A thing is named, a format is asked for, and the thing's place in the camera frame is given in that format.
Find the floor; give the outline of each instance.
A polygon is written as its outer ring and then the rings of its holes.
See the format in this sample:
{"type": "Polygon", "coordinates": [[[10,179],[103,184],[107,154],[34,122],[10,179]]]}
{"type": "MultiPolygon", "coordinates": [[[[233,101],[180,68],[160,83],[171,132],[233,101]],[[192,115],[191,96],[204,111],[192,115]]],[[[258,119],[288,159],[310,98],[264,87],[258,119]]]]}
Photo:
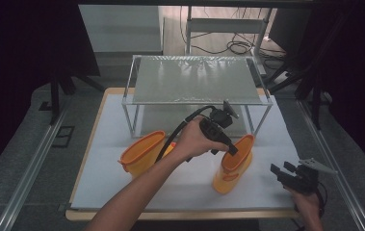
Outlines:
{"type": "MultiPolygon", "coordinates": [[[[180,10],[179,7],[164,8],[164,17],[166,19],[164,55],[184,55],[185,43],[180,29],[185,28],[184,15],[186,15],[186,8],[182,9],[182,14],[180,14],[180,10]]],[[[265,13],[265,9],[262,11],[259,9],[236,10],[222,9],[220,12],[211,8],[195,8],[193,16],[241,17],[243,13],[247,16],[250,13],[251,17],[258,17],[260,13],[260,17],[262,17],[265,13]]],[[[193,45],[211,52],[217,52],[225,49],[226,44],[231,41],[232,37],[233,35],[206,35],[195,38],[193,45]]],[[[252,35],[246,35],[245,38],[252,41],[252,35]]],[[[265,60],[269,60],[265,64],[270,67],[267,67],[266,71],[271,75],[274,69],[281,64],[280,56],[284,53],[271,40],[264,40],[262,47],[277,51],[265,51],[270,56],[263,57],[265,60]]],[[[209,53],[197,48],[193,48],[193,54],[209,55],[209,53]]],[[[219,55],[235,56],[237,54],[227,50],[219,55]]],[[[127,76],[129,65],[106,66],[102,64],[100,68],[102,76],[93,78],[95,81],[103,86],[124,86],[124,79],[118,78],[118,76],[127,76]]],[[[21,210],[19,210],[18,216],[12,220],[12,230],[81,230],[86,224],[86,222],[68,221],[65,218],[65,208],[89,139],[89,136],[81,136],[80,134],[90,133],[92,122],[97,114],[97,110],[90,109],[98,108],[102,93],[75,78],[74,82],[77,88],[76,93],[72,96],[61,95],[62,100],[70,100],[71,102],[70,110],[65,116],[62,126],[75,126],[73,139],[66,149],[51,147],[47,152],[31,190],[27,192],[27,195],[23,195],[27,198],[21,210]]],[[[327,105],[320,108],[322,130],[314,130],[313,126],[309,124],[308,116],[304,115],[304,113],[308,115],[308,99],[299,102],[294,97],[294,90],[297,86],[297,83],[288,86],[277,92],[275,97],[300,158],[316,156],[319,161],[325,163],[328,159],[326,158],[327,155],[329,159],[335,160],[337,165],[335,167],[342,172],[337,177],[325,174],[321,176],[328,191],[328,203],[326,213],[323,216],[325,229],[365,230],[365,224],[363,228],[358,228],[356,225],[359,221],[365,223],[365,154],[335,122],[327,110],[327,105]],[[359,213],[355,210],[356,208],[362,209],[364,213],[359,213]]],[[[10,198],[18,186],[19,180],[24,175],[26,167],[31,162],[33,153],[37,151],[39,142],[48,129],[50,114],[40,112],[39,105],[43,101],[48,101],[49,98],[48,86],[34,91],[32,97],[33,107],[28,111],[24,121],[0,157],[0,218],[9,205],[10,198]]],[[[59,143],[58,139],[53,140],[53,142],[59,143]]],[[[253,223],[254,220],[242,223],[246,223],[246,227],[251,226],[263,231],[297,229],[295,224],[287,218],[259,219],[257,221],[256,224],[253,223]]],[[[134,230],[144,228],[150,230],[146,225],[139,222],[134,230]]]]}

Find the person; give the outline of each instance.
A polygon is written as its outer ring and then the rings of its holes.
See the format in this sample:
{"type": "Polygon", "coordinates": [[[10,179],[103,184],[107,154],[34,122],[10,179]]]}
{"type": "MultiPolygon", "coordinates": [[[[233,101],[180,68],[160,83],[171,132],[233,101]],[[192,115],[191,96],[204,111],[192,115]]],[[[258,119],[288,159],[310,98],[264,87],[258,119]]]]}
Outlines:
{"type": "MultiPolygon", "coordinates": [[[[179,165],[211,149],[227,151],[228,146],[224,143],[205,138],[199,128],[201,120],[202,117],[197,116],[190,121],[182,130],[173,150],[114,195],[95,214],[85,231],[130,230],[155,193],[179,165]]],[[[291,192],[299,208],[306,230],[323,230],[319,219],[318,197],[314,194],[304,196],[292,189],[286,189],[291,192]]]]}

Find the gray carpet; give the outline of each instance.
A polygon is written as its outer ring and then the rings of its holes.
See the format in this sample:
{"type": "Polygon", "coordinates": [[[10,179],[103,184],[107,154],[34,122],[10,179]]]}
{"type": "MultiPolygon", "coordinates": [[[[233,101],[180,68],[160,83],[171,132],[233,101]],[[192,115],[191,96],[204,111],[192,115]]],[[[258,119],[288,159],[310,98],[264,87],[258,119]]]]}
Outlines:
{"type": "MultiPolygon", "coordinates": [[[[120,66],[114,68],[114,71],[116,76],[124,76],[129,68],[120,66]]],[[[118,78],[103,75],[94,79],[105,87],[124,87],[123,80],[118,78]]],[[[103,93],[75,78],[74,82],[77,87],[76,93],[72,96],[61,95],[62,100],[71,97],[70,108],[62,126],[74,127],[72,138],[67,148],[52,147],[48,152],[14,223],[13,230],[81,230],[86,224],[86,222],[67,220],[65,206],[69,201],[88,144],[88,134],[103,93]]],[[[297,84],[277,93],[275,97],[278,106],[300,158],[314,157],[324,163],[318,144],[307,127],[299,104],[293,97],[296,86],[297,84]]],[[[48,86],[34,91],[30,110],[0,157],[0,216],[48,126],[50,112],[40,112],[39,106],[49,99],[48,86]]],[[[327,144],[365,210],[365,155],[334,121],[326,105],[321,107],[320,117],[322,133],[325,135],[327,144]]],[[[62,142],[64,141],[55,139],[54,143],[62,142]]],[[[325,184],[328,192],[326,213],[323,216],[325,230],[358,230],[333,177],[321,174],[320,180],[325,184]]],[[[212,224],[217,225],[211,221],[207,223],[207,225],[212,224]]],[[[248,221],[248,225],[256,229],[259,226],[259,229],[263,231],[296,230],[295,224],[284,218],[260,219],[256,223],[251,220],[248,221]]],[[[158,226],[155,225],[138,223],[134,230],[157,230],[157,228],[158,226]]]]}

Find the black curtain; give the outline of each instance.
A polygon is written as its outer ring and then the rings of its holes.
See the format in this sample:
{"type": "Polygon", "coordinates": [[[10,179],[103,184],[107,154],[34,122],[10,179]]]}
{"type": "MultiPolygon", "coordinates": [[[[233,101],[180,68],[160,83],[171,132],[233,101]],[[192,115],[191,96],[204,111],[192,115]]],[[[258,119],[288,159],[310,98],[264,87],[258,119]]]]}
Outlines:
{"type": "Polygon", "coordinates": [[[333,99],[329,109],[365,152],[365,1],[352,9],[324,70],[324,89],[333,99]]]}
{"type": "Polygon", "coordinates": [[[0,154],[51,73],[99,75],[78,5],[0,1],[0,154]]]}

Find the human arm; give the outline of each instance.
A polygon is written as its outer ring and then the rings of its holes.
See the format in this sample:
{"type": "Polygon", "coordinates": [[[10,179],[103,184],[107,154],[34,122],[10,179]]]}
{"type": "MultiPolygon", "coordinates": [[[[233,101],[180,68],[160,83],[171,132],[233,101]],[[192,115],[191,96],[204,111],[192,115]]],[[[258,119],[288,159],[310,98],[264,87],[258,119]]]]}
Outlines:
{"type": "Polygon", "coordinates": [[[196,117],[189,122],[173,150],[111,198],[85,230],[130,230],[145,206],[180,164],[210,149],[227,151],[225,144],[203,136],[199,128],[200,121],[201,117],[196,117]]]}
{"type": "Polygon", "coordinates": [[[323,225],[320,220],[320,202],[318,196],[313,193],[304,195],[284,186],[293,196],[293,200],[300,211],[300,216],[304,222],[306,231],[323,231],[323,225]]]}

